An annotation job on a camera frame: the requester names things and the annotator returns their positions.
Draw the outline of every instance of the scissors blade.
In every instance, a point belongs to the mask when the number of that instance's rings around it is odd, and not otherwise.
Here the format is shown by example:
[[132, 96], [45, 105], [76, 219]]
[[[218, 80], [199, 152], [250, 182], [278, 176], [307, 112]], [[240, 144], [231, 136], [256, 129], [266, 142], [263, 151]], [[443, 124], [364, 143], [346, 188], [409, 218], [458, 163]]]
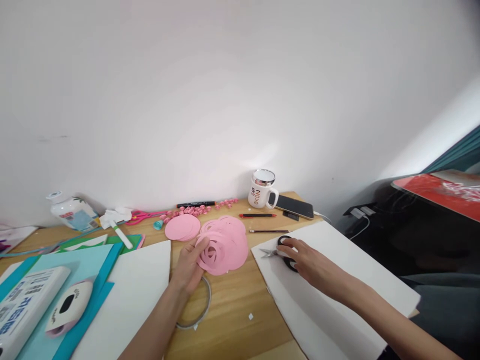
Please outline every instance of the scissors blade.
[[275, 256], [277, 255], [277, 251], [276, 250], [267, 250], [267, 249], [260, 249], [262, 250], [264, 253], [266, 253], [265, 255], [263, 255], [261, 257], [261, 259], [264, 259], [264, 258], [270, 258], [272, 256]]

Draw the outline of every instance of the white glue bottle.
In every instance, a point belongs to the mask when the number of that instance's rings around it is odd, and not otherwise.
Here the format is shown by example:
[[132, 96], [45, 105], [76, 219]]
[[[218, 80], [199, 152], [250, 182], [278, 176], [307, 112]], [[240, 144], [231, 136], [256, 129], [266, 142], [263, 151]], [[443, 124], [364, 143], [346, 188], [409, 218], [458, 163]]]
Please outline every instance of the white glue bottle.
[[69, 228], [87, 232], [100, 226], [99, 215], [85, 200], [76, 196], [68, 196], [61, 191], [48, 195], [52, 205], [50, 212]]

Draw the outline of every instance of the white foam board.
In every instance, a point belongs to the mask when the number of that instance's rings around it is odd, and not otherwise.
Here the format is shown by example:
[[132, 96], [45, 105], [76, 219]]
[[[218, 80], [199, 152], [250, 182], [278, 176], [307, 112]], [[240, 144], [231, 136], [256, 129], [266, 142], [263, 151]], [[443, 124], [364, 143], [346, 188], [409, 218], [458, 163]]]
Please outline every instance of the white foam board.
[[[288, 234], [302, 239], [312, 248], [370, 285], [404, 316], [420, 301], [420, 295], [385, 269], [362, 249], [321, 221]], [[260, 249], [273, 250], [273, 238], [251, 249], [285, 322], [310, 360], [375, 360], [386, 342], [359, 315], [324, 295], [278, 256], [261, 258]]]
[[115, 285], [72, 360], [117, 360], [169, 284], [171, 248], [162, 241], [118, 257], [108, 277]]

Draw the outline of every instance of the mug lid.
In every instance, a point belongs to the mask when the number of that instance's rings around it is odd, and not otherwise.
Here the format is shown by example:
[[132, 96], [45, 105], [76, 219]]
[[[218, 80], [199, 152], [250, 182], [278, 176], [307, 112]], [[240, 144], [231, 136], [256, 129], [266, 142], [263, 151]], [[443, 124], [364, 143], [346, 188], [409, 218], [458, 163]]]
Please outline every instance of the mug lid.
[[251, 179], [260, 186], [270, 186], [275, 182], [275, 174], [267, 169], [257, 169], [253, 172]]

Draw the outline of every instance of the white wall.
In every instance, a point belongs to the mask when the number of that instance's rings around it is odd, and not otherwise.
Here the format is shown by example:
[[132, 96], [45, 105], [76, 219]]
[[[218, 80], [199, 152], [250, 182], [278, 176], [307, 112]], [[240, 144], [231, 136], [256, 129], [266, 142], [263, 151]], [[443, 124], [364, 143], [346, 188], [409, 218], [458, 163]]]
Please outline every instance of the white wall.
[[[480, 74], [478, 15], [460, 0], [3, 0], [0, 222], [54, 224], [56, 190], [143, 210], [246, 196], [258, 167], [338, 220], [475, 127], [438, 119]], [[435, 124], [436, 153], [407, 151]]]

